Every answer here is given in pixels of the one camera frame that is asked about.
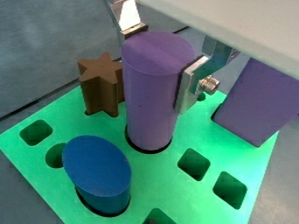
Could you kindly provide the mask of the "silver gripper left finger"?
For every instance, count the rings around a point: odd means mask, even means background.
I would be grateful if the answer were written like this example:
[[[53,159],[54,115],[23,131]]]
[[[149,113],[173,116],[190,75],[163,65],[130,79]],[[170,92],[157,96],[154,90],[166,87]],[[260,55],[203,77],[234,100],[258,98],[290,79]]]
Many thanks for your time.
[[[149,30],[149,25],[142,22],[137,0],[103,0],[107,11],[117,26],[121,41],[127,40],[139,32]]]

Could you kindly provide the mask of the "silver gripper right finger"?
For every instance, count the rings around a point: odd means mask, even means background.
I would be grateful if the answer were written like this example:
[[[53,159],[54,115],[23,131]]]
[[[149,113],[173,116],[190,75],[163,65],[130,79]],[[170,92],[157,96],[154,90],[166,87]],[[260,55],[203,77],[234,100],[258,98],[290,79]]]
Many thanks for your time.
[[[239,56],[239,51],[207,36],[202,46],[203,55],[182,70],[174,103],[175,111],[185,114],[202,93],[214,95],[221,81],[214,74]]]

